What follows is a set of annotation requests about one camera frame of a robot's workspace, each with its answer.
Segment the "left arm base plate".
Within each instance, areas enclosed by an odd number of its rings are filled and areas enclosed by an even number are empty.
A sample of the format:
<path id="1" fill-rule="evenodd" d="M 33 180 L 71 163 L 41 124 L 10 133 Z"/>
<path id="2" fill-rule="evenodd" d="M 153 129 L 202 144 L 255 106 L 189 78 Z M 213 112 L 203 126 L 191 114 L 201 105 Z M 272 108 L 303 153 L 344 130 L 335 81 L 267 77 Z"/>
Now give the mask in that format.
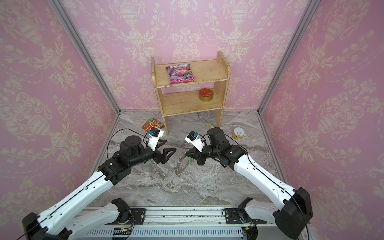
<path id="1" fill-rule="evenodd" d="M 118 221 L 115 221 L 112 223 L 108 223 L 108 225 L 129 225 L 130 226 L 133 223 L 135 223 L 135 225 L 143 225 L 145 216 L 146 216 L 145 208 L 133 208 L 131 209 L 131 215 L 127 219 L 127 221 L 125 221 L 124 223 L 123 222 L 119 223 Z"/>

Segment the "metal ring plate with keyrings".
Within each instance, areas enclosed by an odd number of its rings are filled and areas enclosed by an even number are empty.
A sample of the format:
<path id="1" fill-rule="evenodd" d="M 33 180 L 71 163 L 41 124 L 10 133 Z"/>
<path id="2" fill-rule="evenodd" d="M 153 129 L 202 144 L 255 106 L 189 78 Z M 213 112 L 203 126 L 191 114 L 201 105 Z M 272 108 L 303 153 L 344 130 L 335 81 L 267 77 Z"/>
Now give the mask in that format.
<path id="1" fill-rule="evenodd" d="M 186 153 L 184 153 L 177 162 L 175 166 L 175 174 L 177 176 L 180 176 L 181 173 L 189 166 L 189 157 L 186 156 Z"/>

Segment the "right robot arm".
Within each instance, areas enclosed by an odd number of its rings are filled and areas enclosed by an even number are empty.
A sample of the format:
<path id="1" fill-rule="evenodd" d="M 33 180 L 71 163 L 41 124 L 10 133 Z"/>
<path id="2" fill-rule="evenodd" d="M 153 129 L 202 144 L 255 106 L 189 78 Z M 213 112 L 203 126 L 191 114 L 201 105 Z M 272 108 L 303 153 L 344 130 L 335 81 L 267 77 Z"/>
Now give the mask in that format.
<path id="1" fill-rule="evenodd" d="M 247 178 L 271 200 L 270 204 L 253 198 L 243 200 L 237 208 L 241 222 L 252 227 L 256 227 L 257 220 L 270 222 L 292 240 L 297 240 L 308 230 L 307 225 L 314 215 L 307 190 L 295 189 L 276 178 L 253 160 L 244 147 L 230 144 L 228 135 L 219 127 L 209 129 L 207 137 L 209 145 L 202 135 L 191 131 L 185 140 L 193 148 L 186 152 L 186 156 L 196 160 L 199 166 L 203 166 L 207 159 L 219 162 L 222 167 Z"/>

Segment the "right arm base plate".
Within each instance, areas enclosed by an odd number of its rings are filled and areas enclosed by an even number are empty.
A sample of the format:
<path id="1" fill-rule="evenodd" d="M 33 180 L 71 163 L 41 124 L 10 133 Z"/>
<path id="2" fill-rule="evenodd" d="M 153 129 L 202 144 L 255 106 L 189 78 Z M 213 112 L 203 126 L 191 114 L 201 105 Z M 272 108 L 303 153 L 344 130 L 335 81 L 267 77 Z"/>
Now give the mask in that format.
<path id="1" fill-rule="evenodd" d="M 237 208 L 225 208 L 222 211 L 222 215 L 225 218 L 227 225 L 250 225 L 250 226 L 256 226 L 256 225 L 265 225 L 267 224 L 266 221 L 263 220 L 251 220 L 250 218 L 246 217 L 244 214 L 240 214 L 239 210 Z"/>

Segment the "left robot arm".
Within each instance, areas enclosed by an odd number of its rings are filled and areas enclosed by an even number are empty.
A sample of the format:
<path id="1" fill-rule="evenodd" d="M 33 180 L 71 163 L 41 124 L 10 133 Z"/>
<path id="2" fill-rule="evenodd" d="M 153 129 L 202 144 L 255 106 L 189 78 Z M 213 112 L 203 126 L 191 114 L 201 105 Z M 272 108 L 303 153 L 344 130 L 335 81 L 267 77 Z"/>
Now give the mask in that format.
<path id="1" fill-rule="evenodd" d="M 138 136 L 129 136 L 120 144 L 119 151 L 106 160 L 78 188 L 52 207 L 39 214 L 30 213 L 23 218 L 24 237 L 28 240 L 76 240 L 88 232 L 110 223 L 127 224 L 134 220 L 130 206 L 121 198 L 105 207 L 78 216 L 86 206 L 101 194 L 127 177 L 132 168 L 154 161 L 165 164 L 176 152 L 175 148 L 159 151 L 165 140 L 152 137 L 143 146 Z"/>

